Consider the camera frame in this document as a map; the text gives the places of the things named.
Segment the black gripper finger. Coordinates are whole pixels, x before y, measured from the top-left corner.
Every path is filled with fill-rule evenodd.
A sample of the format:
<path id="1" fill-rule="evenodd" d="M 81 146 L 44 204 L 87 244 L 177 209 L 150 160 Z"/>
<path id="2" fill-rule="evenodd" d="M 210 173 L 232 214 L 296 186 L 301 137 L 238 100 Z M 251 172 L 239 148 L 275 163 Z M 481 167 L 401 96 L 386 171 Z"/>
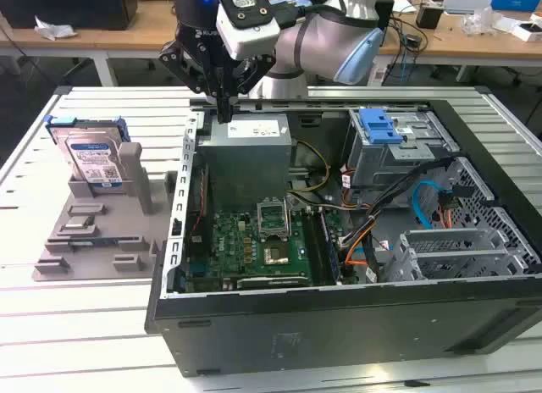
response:
<path id="1" fill-rule="evenodd" d="M 224 122 L 229 123 L 240 94 L 247 94 L 274 66 L 274 55 L 230 59 L 224 66 Z"/>
<path id="2" fill-rule="evenodd" d="M 162 64 L 195 93 L 205 93 L 215 105 L 219 123 L 225 122 L 224 86 L 219 67 L 213 61 L 211 46 L 205 41 L 191 42 L 188 47 L 179 40 L 167 43 L 159 59 Z"/>

